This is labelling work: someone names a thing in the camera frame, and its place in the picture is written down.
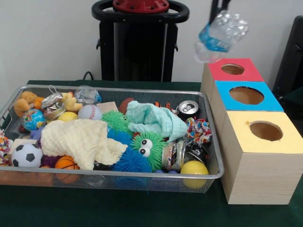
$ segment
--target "stacked boxes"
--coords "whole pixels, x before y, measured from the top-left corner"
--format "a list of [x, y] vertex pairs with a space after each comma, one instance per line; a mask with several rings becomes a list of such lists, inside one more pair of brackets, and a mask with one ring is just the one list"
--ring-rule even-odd
[[205, 64], [201, 92], [220, 139], [229, 204], [288, 204], [303, 173], [303, 139], [250, 59]]

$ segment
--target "baseball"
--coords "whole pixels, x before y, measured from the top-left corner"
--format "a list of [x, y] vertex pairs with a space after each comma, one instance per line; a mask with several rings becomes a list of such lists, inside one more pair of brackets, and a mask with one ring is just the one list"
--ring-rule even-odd
[[101, 110], [96, 105], [85, 105], [78, 112], [79, 119], [100, 120]]

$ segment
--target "cream blanket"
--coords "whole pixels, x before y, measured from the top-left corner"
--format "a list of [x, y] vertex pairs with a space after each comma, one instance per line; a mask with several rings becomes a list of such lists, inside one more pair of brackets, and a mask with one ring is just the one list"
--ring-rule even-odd
[[107, 138], [107, 123], [96, 120], [53, 121], [42, 130], [41, 146], [47, 156], [72, 156], [80, 169], [92, 170], [94, 161], [113, 165], [127, 145]]

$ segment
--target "metal basket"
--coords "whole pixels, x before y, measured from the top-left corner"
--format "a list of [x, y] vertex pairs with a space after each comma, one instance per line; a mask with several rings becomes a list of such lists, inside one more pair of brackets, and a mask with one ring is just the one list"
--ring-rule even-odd
[[[68, 92], [75, 91], [77, 87], [56, 86], [56, 89], [59, 92]], [[208, 146], [209, 159], [206, 166], [209, 175], [128, 173], [0, 166], [0, 184], [205, 193], [214, 180], [223, 175], [224, 167], [214, 121], [207, 98], [205, 98], [203, 94], [187, 91], [131, 90], [117, 88], [96, 88], [96, 90], [101, 95], [103, 102], [115, 101], [117, 106], [128, 97], [133, 97], [140, 103], [153, 103], [159, 101], [162, 105], [165, 105], [167, 102], [170, 102], [172, 107], [177, 107], [179, 103], [185, 100], [197, 102], [201, 110], [199, 118], [207, 119], [213, 131], [213, 138]], [[5, 134], [12, 140], [24, 136], [23, 134], [20, 134], [18, 130], [21, 125], [21, 119], [16, 116], [13, 110], [14, 102], [23, 91], [32, 91], [40, 97], [47, 97], [51, 94], [48, 86], [27, 85], [21, 87], [12, 95], [0, 112], [0, 118], [3, 116], [11, 117], [9, 124], [5, 128]], [[187, 187], [184, 184], [184, 181], [187, 181], [187, 185], [205, 185], [202, 188], [193, 189]]]

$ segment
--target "towel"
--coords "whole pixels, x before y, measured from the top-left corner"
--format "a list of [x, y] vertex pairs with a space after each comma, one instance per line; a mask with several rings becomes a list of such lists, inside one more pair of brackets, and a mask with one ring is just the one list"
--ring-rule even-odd
[[169, 109], [156, 107], [153, 104], [140, 104], [131, 101], [127, 105], [126, 117], [132, 132], [153, 131], [163, 138], [169, 137], [168, 142], [175, 141], [187, 133], [186, 124]]
[[107, 138], [107, 123], [89, 119], [53, 121], [42, 130], [42, 152], [47, 156], [72, 156], [80, 169], [93, 170], [94, 161], [113, 165], [127, 145]]

